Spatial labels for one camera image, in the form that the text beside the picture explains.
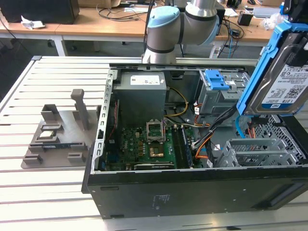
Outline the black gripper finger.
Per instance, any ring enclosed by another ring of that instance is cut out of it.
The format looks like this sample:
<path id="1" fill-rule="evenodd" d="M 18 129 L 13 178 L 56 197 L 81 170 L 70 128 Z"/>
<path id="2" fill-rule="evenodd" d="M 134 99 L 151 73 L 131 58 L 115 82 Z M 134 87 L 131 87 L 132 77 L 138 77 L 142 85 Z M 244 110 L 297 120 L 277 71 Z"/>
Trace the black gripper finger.
<path id="1" fill-rule="evenodd" d="M 302 67 L 308 63 L 308 25 L 304 23 L 291 23 L 291 30 L 296 33 L 292 42 L 288 64 L 294 67 Z"/>

